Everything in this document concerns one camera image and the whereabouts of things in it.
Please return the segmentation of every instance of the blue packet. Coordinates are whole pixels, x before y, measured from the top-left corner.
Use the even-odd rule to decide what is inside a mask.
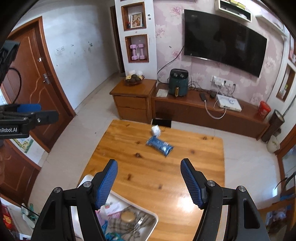
[[[107,241],[125,241],[118,233],[107,233],[105,238]]]
[[[108,226],[108,221],[105,221],[105,223],[102,226],[102,231],[104,235],[106,234],[107,226]]]
[[[148,146],[153,146],[155,149],[159,150],[162,154],[167,156],[170,151],[173,149],[173,147],[168,144],[167,142],[164,142],[162,140],[159,140],[156,138],[156,136],[151,137],[147,143]]]

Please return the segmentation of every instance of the white router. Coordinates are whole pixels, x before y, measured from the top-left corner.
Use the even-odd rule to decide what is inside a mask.
[[[237,112],[242,111],[242,108],[239,102],[235,98],[231,98],[224,95],[217,95],[217,101],[218,101],[218,106],[220,106],[223,109],[226,108],[226,109],[234,110]]]

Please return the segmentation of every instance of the plaid cloth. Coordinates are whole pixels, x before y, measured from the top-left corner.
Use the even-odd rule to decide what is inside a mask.
[[[141,227],[145,227],[145,226],[149,226],[151,224],[154,224],[156,220],[152,215],[147,214],[142,211],[140,211],[137,214],[138,209],[136,209],[133,206],[129,206],[129,207],[125,208],[124,210],[122,210],[122,212],[125,212],[125,211],[133,212],[136,216],[136,219],[131,223],[126,223],[126,222],[122,221],[120,218],[111,218],[108,221],[108,230],[110,233],[114,232],[114,233],[122,234],[122,238],[124,238],[125,240],[130,240],[131,235],[132,235],[134,241],[140,241],[139,231],[135,232],[135,230],[134,230],[135,225],[138,223],[138,221],[143,216],[147,215],[148,218],[141,224]]]

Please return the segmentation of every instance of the wall socket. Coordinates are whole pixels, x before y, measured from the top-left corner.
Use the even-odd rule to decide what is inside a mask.
[[[217,76],[212,75],[211,76],[211,82],[213,82],[215,85],[217,86],[229,86],[232,87],[233,86],[233,81],[231,80],[226,80]]]
[[[224,79],[219,78],[217,76],[212,75],[211,82],[213,82],[217,86],[224,86]]]
[[[62,46],[60,48],[57,48],[56,51],[57,51],[57,54],[59,54],[60,52],[64,51],[65,50],[65,47]]]
[[[231,81],[231,80],[226,80],[226,81],[225,81],[225,86],[232,87],[232,86],[233,86],[233,81]]]

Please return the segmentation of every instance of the tray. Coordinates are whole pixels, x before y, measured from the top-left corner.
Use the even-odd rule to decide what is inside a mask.
[[[93,179],[92,175],[86,175],[78,186],[82,185],[86,181],[91,181],[92,179]],[[118,195],[116,192],[113,192],[112,190],[107,198],[107,202],[120,202],[121,204],[125,205],[126,207],[133,206],[136,209],[138,209],[139,211],[143,211],[145,213],[148,213],[148,214],[154,216],[155,217],[155,224],[154,225],[151,225],[148,227],[143,227],[140,229],[140,241],[147,241],[147,239],[150,237],[151,233],[153,232],[154,228],[156,227],[156,225],[158,223],[158,216],[156,213],[153,213],[143,207],[138,206],[135,203],[130,202],[129,200]],[[78,219],[77,208],[71,207],[71,213],[72,213],[72,221],[73,221],[75,236],[79,237],[83,240],[83,236],[82,236],[80,224],[79,224],[79,219]]]

